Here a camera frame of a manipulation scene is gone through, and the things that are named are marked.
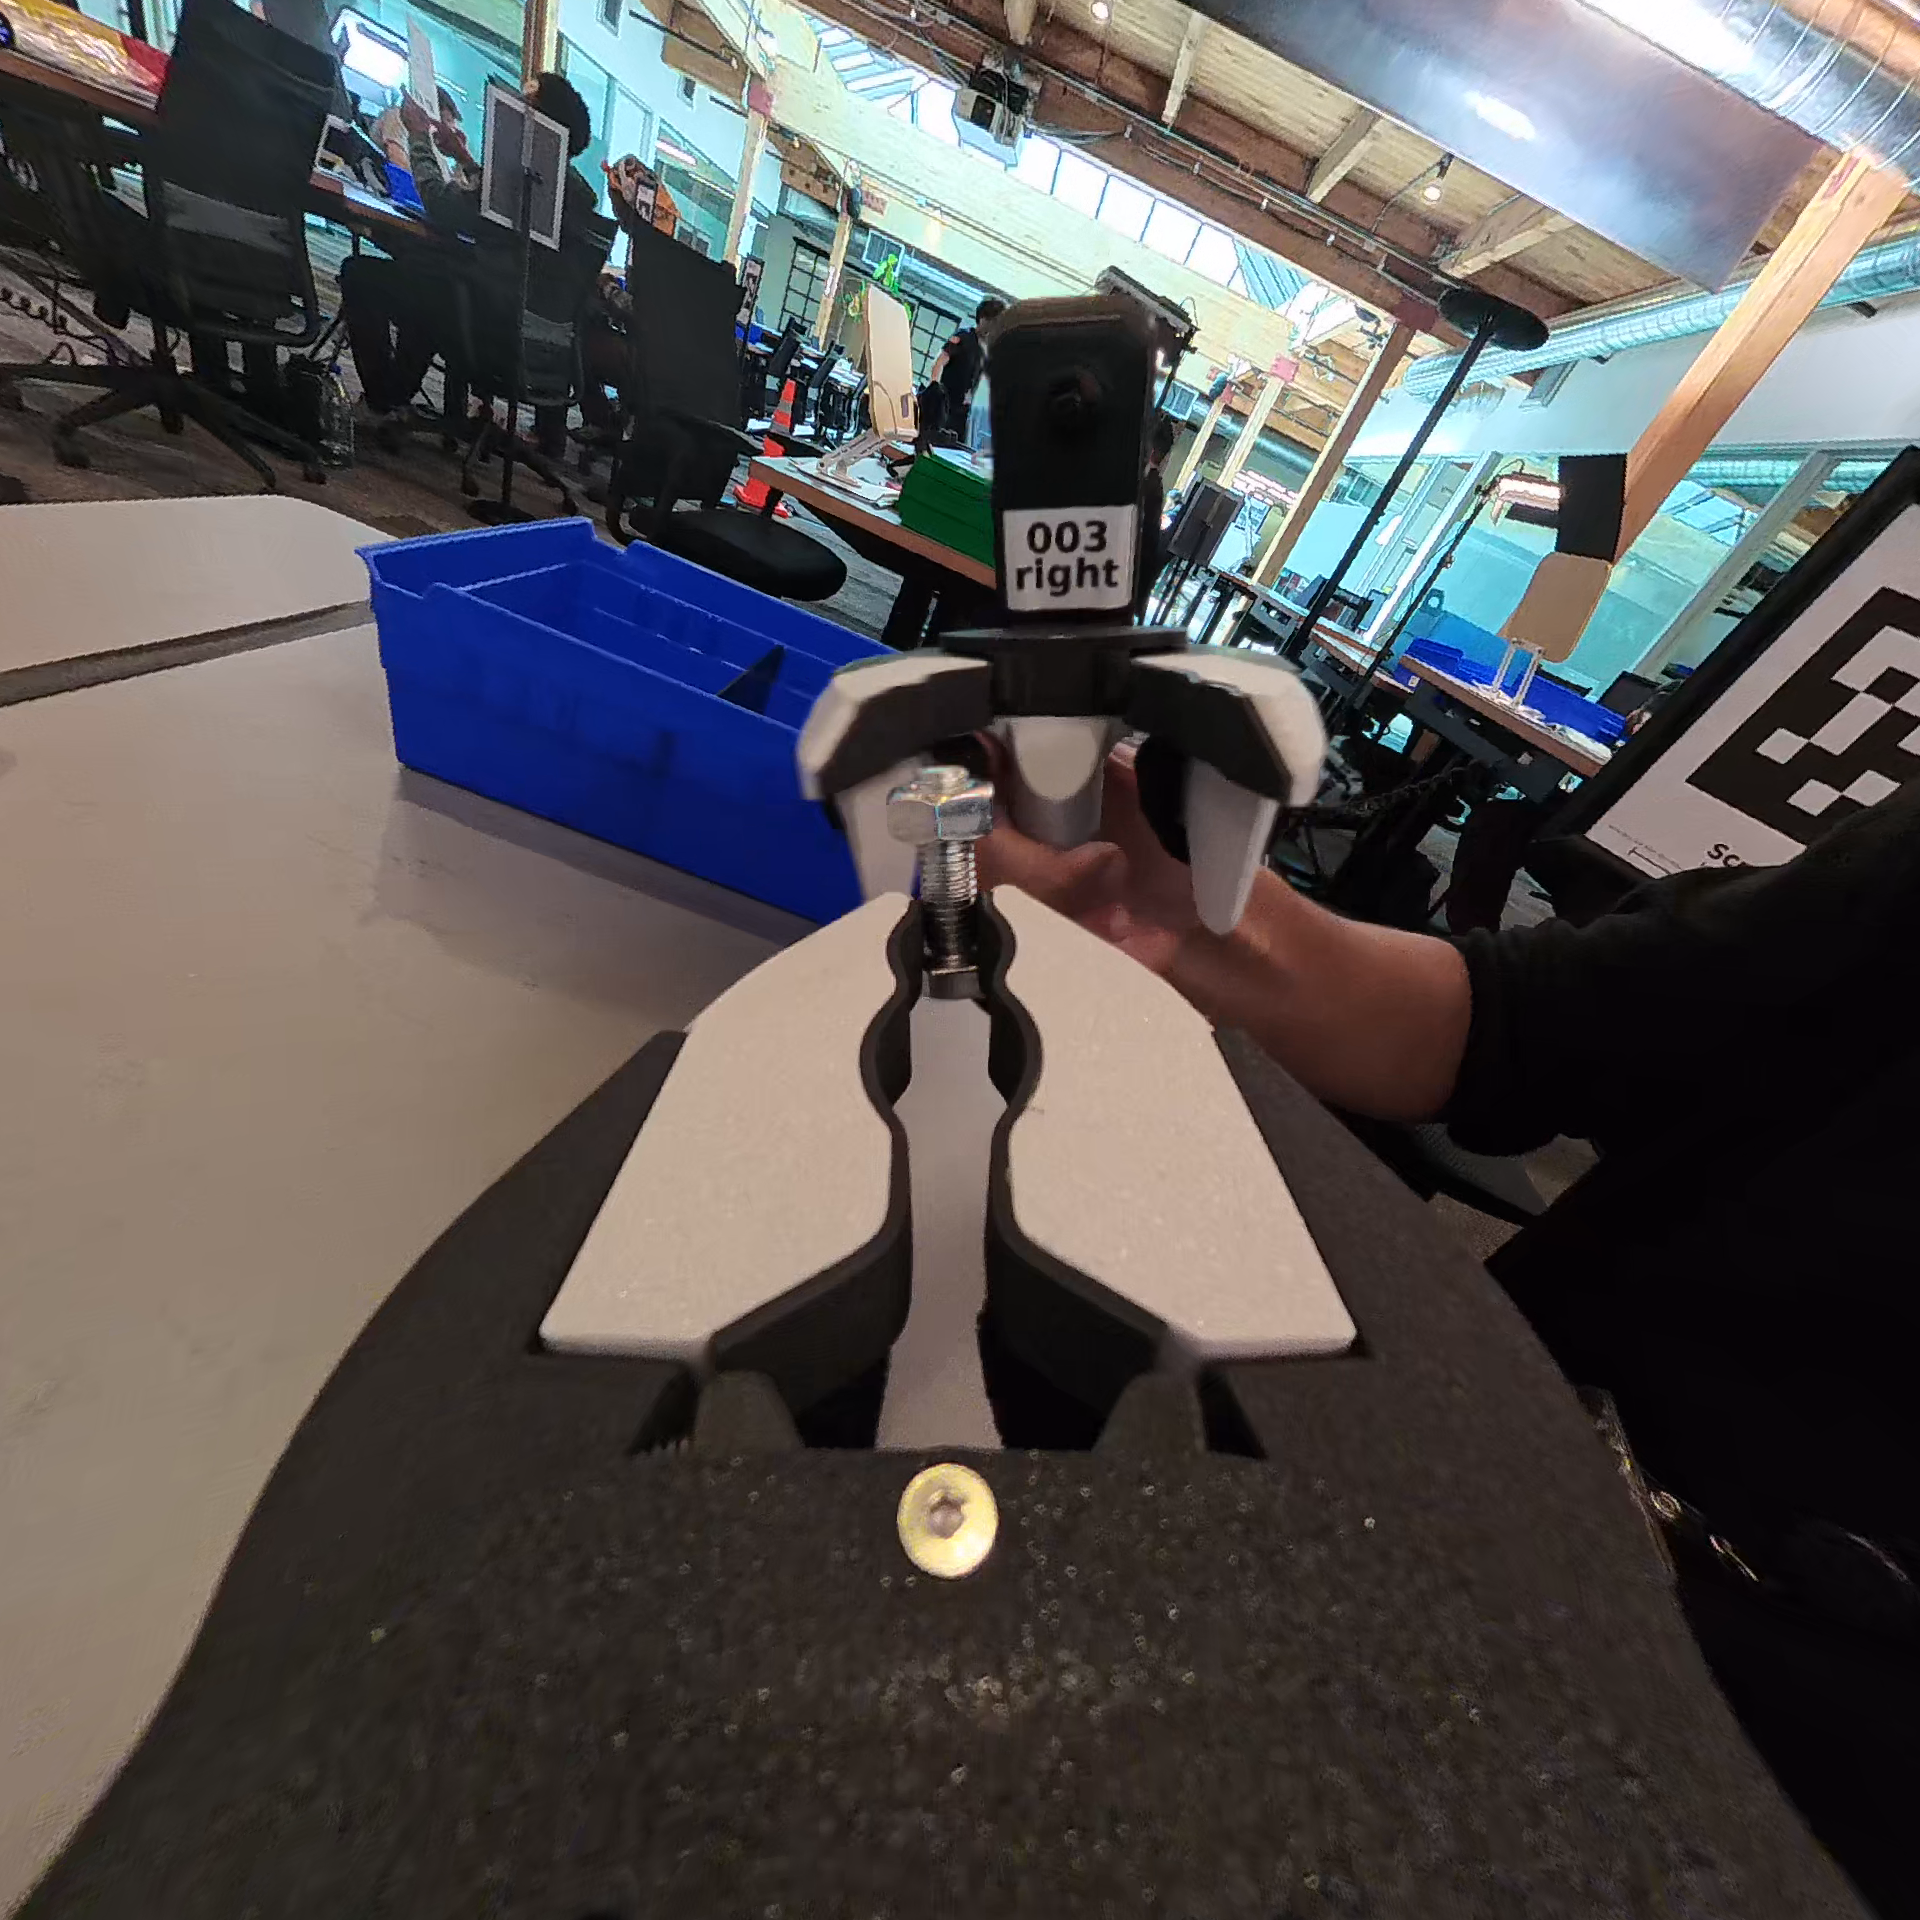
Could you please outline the black ceiling duct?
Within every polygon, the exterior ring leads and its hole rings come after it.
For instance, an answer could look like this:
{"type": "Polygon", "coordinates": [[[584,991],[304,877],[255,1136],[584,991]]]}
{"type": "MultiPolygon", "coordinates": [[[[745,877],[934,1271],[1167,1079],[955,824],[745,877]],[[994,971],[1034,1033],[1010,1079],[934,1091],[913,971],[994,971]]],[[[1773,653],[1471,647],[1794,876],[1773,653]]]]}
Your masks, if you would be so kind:
{"type": "Polygon", "coordinates": [[[1695,59],[1731,53],[1651,3],[1674,53],[1603,3],[1200,3],[1618,250],[1707,289],[1745,260],[1824,143],[1695,59]]]}

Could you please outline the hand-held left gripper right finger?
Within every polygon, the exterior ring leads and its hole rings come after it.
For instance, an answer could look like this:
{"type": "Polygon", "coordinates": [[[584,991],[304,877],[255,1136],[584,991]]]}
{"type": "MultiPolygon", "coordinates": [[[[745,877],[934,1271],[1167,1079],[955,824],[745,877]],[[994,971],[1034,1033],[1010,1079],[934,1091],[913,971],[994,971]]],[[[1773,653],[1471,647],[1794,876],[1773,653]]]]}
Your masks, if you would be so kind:
{"type": "Polygon", "coordinates": [[[1260,1453],[1234,1367],[1353,1359],[1357,1324],[1214,1027],[1064,911],[981,903],[988,1081],[981,1374],[998,1437],[1093,1453],[1170,1381],[1210,1453],[1260,1453]]]}

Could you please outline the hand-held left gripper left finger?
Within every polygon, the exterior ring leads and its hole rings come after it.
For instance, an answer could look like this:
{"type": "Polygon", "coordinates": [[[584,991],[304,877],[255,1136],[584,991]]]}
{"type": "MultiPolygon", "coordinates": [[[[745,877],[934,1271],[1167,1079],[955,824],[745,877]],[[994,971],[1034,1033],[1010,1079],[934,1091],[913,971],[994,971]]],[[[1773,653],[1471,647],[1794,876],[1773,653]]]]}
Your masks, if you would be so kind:
{"type": "Polygon", "coordinates": [[[914,1003],[917,907],[880,894],[671,1036],[540,1349],[758,1374],[807,1444],[875,1449],[913,1307],[914,1003]]]}

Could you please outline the green plastic bin stack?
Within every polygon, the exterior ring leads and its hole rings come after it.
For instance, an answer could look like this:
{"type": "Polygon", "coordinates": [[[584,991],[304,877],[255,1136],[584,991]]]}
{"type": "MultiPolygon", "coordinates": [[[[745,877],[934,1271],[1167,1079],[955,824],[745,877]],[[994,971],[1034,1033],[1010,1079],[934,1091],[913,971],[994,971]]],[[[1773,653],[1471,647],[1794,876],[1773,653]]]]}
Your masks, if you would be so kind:
{"type": "Polygon", "coordinates": [[[971,563],[998,566],[994,469],[937,447],[914,459],[894,501],[901,527],[971,563]]]}

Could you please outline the framed code sign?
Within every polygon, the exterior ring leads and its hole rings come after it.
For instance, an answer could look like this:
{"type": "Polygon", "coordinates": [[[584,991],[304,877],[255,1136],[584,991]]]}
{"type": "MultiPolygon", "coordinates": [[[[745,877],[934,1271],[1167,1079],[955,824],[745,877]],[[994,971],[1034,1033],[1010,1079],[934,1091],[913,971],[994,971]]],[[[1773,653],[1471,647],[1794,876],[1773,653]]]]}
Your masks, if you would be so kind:
{"type": "Polygon", "coordinates": [[[1587,781],[1548,841],[1635,887],[1770,870],[1917,781],[1917,450],[1587,781]]]}

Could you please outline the black office chair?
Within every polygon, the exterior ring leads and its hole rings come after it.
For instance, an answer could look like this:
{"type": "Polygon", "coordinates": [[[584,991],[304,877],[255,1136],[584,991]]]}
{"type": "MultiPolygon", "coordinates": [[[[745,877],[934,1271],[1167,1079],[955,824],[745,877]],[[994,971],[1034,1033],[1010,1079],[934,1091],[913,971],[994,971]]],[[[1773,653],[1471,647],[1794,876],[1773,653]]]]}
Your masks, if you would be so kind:
{"type": "Polygon", "coordinates": [[[847,563],[771,514],[728,504],[758,459],[740,411],[737,303],[725,263],[640,230],[628,241],[624,431],[607,484],[607,531],[790,603],[825,603],[847,563]]]}
{"type": "Polygon", "coordinates": [[[228,350],[273,386],[280,356],[323,334],[305,206],[333,97],[333,61],[311,44],[238,3],[185,3],[158,119],[133,141],[141,206],[110,184],[97,137],[35,134],[33,169],[94,317],[111,330],[141,317],[153,334],[130,367],[4,371],[5,389],[35,377],[97,391],[54,419],[60,467],[90,467],[87,430],[153,411],[171,436],[203,427],[268,493],[260,447],[323,481],[317,447],[234,399],[228,350]]]}

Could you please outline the person's right hand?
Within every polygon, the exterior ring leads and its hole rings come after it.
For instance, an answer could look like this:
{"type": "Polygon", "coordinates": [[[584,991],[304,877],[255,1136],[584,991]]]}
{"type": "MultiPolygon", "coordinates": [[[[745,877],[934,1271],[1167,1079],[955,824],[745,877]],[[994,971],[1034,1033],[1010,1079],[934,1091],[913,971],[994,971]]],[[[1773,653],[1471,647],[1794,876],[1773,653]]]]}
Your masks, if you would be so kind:
{"type": "Polygon", "coordinates": [[[1150,827],[1128,751],[1107,763],[1103,811],[1085,847],[1055,850],[1000,827],[975,860],[985,891],[1014,887],[1043,901],[1210,1011],[1220,1010],[1225,990],[1271,971],[1275,936],[1303,909],[1283,877],[1260,871],[1237,927],[1225,936],[1210,929],[1191,871],[1150,827]]]}

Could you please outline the blue plastic bin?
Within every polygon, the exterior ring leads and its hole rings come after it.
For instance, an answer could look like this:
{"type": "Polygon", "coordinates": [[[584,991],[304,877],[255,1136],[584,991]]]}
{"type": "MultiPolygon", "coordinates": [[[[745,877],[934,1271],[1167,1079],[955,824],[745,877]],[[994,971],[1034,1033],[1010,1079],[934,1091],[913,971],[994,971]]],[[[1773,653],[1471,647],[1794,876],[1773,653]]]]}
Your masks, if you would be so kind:
{"type": "Polygon", "coordinates": [[[360,549],[397,763],[807,923],[860,907],[797,744],[871,637],[554,517],[360,549]],[[767,649],[767,719],[717,691],[767,649]]]}

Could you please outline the long wooden work table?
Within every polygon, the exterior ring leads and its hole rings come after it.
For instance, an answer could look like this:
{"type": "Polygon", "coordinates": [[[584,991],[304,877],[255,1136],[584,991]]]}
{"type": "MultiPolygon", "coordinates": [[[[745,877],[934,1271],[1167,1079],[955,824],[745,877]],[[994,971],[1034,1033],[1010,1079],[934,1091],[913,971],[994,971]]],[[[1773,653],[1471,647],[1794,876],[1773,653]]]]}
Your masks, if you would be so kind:
{"type": "Polygon", "coordinates": [[[903,653],[985,630],[998,616],[993,560],[910,529],[891,506],[828,481],[820,460],[767,456],[745,463],[745,479],[770,493],[767,514],[774,501],[793,501],[804,529],[825,534],[851,563],[851,584],[825,613],[865,637],[903,653]]]}

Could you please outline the grey monitor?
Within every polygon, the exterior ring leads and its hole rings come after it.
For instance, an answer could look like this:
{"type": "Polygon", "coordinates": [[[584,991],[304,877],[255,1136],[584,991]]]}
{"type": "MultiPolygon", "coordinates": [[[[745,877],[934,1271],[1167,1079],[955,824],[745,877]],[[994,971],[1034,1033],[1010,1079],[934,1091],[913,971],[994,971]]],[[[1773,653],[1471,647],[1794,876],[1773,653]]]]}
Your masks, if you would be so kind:
{"type": "Polygon", "coordinates": [[[557,251],[568,167],[567,124],[538,109],[524,93],[493,80],[484,93],[480,221],[557,251]]]}

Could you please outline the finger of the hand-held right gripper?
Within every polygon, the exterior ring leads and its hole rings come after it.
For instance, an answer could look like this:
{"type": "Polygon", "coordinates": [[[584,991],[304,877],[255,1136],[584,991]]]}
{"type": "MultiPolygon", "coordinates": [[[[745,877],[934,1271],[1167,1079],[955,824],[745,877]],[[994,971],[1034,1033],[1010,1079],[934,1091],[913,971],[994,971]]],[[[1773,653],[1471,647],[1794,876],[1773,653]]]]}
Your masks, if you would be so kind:
{"type": "Polygon", "coordinates": [[[1234,647],[1140,656],[1127,686],[1143,817],[1187,866],[1197,920],[1228,936],[1281,817],[1321,791],[1321,706],[1285,660],[1234,647]]]}
{"type": "Polygon", "coordinates": [[[994,720],[994,671],[961,656],[885,656],[837,670],[808,713],[797,771],[841,827],[865,901],[914,894],[917,853],[888,830],[888,794],[934,749],[994,720]]]}

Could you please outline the ceiling projector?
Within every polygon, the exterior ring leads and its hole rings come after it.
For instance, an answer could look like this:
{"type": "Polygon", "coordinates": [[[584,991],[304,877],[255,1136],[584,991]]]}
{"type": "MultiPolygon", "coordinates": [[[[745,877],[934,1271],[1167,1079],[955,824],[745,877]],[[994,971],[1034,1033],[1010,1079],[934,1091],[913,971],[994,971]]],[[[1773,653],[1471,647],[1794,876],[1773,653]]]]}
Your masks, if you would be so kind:
{"type": "Polygon", "coordinates": [[[1014,164],[1031,130],[1038,89],[1020,66],[981,61],[957,87],[951,126],[963,146],[1014,164]]]}

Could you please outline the person's right forearm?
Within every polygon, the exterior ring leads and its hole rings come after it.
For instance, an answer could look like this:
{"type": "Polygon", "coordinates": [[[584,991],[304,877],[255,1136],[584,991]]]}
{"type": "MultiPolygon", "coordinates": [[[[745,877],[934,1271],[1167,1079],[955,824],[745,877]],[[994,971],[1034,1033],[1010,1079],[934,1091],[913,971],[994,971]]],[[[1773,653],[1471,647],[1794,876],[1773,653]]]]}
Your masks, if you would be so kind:
{"type": "Polygon", "coordinates": [[[1354,923],[1263,876],[1228,936],[1191,939],[1183,984],[1340,1113],[1437,1120],[1453,1103],[1475,990],[1448,940],[1354,923]]]}

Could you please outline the person's black sweater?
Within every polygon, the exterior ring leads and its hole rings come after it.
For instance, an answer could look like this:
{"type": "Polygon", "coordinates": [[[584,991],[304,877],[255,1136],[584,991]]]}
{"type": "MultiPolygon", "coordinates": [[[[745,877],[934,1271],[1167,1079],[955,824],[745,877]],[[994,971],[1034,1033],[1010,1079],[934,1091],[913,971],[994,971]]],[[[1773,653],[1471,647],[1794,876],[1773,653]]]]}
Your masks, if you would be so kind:
{"type": "Polygon", "coordinates": [[[1444,1113],[1587,1173],[1493,1271],[1600,1393],[1717,1686],[1917,1916],[1917,786],[1770,870],[1457,944],[1444,1113]]]}

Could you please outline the silver spiral air duct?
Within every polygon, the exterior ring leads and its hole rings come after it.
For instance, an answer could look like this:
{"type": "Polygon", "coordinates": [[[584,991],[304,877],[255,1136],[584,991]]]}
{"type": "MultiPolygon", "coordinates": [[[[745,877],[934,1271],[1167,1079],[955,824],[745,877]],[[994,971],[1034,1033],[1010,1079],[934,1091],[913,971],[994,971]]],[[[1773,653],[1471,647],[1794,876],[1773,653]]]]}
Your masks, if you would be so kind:
{"type": "Polygon", "coordinates": [[[1714,333],[1790,241],[1745,260],[1745,204],[1775,209],[1777,153],[1794,130],[1837,156],[1821,191],[1901,181],[1917,199],[1917,11],[1907,3],[1588,3],[1615,44],[1647,53],[1647,80],[1610,109],[1574,176],[1528,190],[1577,227],[1603,223],[1574,196],[1605,187],[1615,216],[1647,216],[1623,250],[1670,267],[1695,296],[1583,311],[1531,350],[1487,350],[1471,381],[1500,381],[1714,333]]]}

